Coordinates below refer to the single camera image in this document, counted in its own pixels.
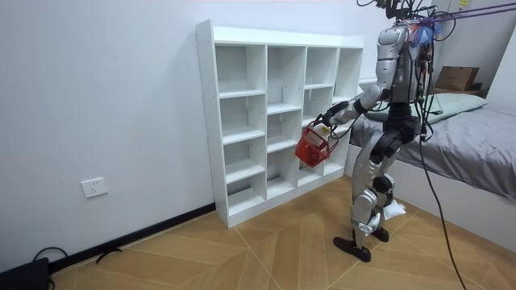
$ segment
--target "humanoid robot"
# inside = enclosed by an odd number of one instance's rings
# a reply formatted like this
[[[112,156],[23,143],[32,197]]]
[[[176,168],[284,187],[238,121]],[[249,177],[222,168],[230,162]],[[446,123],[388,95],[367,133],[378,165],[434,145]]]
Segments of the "humanoid robot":
[[[412,81],[414,62],[429,60],[429,55],[433,53],[424,47],[409,45],[410,25],[414,21],[403,19],[404,11],[396,8],[397,1],[388,1],[388,4],[384,7],[387,17],[396,17],[397,20],[378,38],[377,83],[356,96],[354,102],[341,102],[316,120],[316,123],[335,127],[357,119],[372,110],[378,102],[389,103],[383,133],[375,134],[363,146],[353,168],[352,240],[336,237],[333,241],[339,249],[365,262],[371,260],[371,253],[364,246],[366,235],[371,234],[382,242],[389,241],[389,232],[383,228],[383,210],[393,200],[395,182],[387,170],[396,159],[400,147],[420,134],[420,118],[413,117],[410,108],[410,103],[420,93],[420,84]]]

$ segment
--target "robot leg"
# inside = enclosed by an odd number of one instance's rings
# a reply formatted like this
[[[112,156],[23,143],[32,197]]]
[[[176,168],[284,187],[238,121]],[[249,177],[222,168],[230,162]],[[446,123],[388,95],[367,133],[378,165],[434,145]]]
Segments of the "robot leg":
[[[370,155],[382,134],[375,134],[362,148],[356,158],[353,168],[352,181],[352,233],[353,239],[347,240],[336,237],[333,243],[348,254],[358,259],[371,261],[371,252],[364,246],[366,234],[371,234],[377,229],[379,215],[372,216],[377,206],[377,195],[369,188],[368,184],[381,170],[381,164],[375,164],[370,160]]]
[[[388,174],[386,174],[387,170],[396,160],[397,152],[391,156],[390,158],[385,158],[381,164],[380,171],[378,172],[378,176],[372,180],[372,188],[377,196],[377,205],[373,210],[373,214],[376,216],[380,214],[380,224],[378,225],[377,230],[375,230],[372,235],[381,240],[382,242],[389,241],[389,232],[384,229],[385,223],[385,215],[384,215],[384,207],[390,205],[393,201],[393,190],[394,190],[394,178]]]

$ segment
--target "white bed frame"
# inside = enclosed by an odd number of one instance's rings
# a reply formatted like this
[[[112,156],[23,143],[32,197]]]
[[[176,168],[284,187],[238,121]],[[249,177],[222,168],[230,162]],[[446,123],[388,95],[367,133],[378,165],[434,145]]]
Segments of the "white bed frame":
[[[350,145],[348,148],[344,169],[347,176],[352,176],[359,151],[360,147],[357,146]],[[421,168],[396,160],[389,174],[396,180],[395,197],[439,216]],[[432,172],[430,176],[445,220],[516,252],[516,202]]]

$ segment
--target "wooden floor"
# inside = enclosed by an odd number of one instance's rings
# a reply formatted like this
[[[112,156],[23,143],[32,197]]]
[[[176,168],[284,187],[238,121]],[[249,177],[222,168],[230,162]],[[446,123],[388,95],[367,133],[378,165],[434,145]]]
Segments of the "wooden floor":
[[[461,289],[439,219],[403,202],[407,214],[385,226],[388,243],[367,237],[371,263],[333,246],[350,238],[349,200],[344,177],[235,228],[212,213],[53,279],[60,290]],[[468,289],[516,289],[516,254],[448,232]]]

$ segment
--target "pillow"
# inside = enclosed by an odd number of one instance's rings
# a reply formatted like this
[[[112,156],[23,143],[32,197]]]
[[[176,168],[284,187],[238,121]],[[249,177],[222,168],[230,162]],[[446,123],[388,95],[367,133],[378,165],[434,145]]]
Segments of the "pillow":
[[[434,102],[432,103],[431,112],[442,110],[443,113],[439,115],[430,114],[428,116],[428,122],[430,124],[434,124],[444,120],[445,118],[450,118],[462,112],[478,109],[487,104],[489,104],[488,101],[475,95],[466,93],[438,93],[435,95]],[[412,109],[412,115],[417,117],[418,113],[414,107],[414,104],[411,104],[410,108]],[[384,110],[381,112],[370,111],[366,113],[365,116],[373,120],[383,122],[387,120],[388,114],[389,110]]]

